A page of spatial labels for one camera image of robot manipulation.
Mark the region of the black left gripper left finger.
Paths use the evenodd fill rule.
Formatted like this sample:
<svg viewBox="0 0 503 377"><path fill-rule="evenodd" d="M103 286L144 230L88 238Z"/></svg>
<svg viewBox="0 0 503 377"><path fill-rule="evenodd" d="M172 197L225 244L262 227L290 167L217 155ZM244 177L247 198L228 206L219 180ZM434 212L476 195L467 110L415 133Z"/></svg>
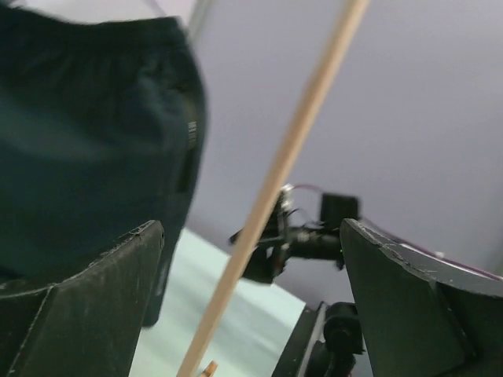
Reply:
<svg viewBox="0 0 503 377"><path fill-rule="evenodd" d="M163 248L148 221L109 249L1 284L3 376L127 376Z"/></svg>

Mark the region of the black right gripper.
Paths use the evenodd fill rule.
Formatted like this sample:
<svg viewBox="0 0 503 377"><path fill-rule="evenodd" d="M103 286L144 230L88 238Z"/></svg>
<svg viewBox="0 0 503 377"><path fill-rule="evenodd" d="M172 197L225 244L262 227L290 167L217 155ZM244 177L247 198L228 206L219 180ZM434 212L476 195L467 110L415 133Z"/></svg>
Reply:
<svg viewBox="0 0 503 377"><path fill-rule="evenodd" d="M294 226L291 217L295 185L284 185L264 230L251 253L241 277L258 284L271 284L281 275L290 258L326 260L338 270L345 267L340 227L332 229L319 219Z"/></svg>

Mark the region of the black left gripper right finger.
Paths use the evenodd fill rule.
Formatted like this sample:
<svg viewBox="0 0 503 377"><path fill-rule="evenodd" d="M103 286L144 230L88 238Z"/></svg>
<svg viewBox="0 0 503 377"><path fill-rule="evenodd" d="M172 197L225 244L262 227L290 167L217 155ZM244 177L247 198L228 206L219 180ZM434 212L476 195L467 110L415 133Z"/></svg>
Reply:
<svg viewBox="0 0 503 377"><path fill-rule="evenodd" d="M502 282L347 219L347 275L375 376L500 376Z"/></svg>

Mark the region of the dark green shorts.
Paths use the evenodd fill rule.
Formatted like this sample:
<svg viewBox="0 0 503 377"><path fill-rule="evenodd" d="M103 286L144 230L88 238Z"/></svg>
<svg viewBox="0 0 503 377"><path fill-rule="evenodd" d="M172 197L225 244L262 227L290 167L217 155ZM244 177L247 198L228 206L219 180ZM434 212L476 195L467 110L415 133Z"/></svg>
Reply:
<svg viewBox="0 0 503 377"><path fill-rule="evenodd" d="M156 324L204 150L204 86L177 16L79 24L1 4L1 278L150 221Z"/></svg>

